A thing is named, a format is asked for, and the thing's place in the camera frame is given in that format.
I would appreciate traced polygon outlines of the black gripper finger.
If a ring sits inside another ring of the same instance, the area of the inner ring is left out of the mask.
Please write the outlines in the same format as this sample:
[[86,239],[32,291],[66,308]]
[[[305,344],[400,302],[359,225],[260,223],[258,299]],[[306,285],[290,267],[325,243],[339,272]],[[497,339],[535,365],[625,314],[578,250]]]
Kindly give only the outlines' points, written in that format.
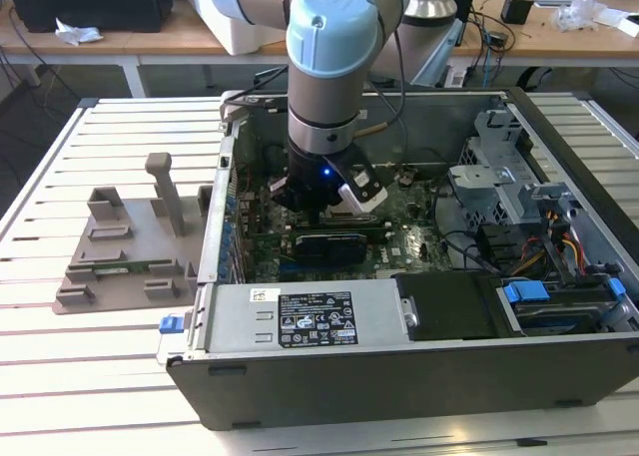
[[276,203],[294,213],[302,213],[310,224],[320,221],[320,204],[308,187],[285,185],[276,190]]

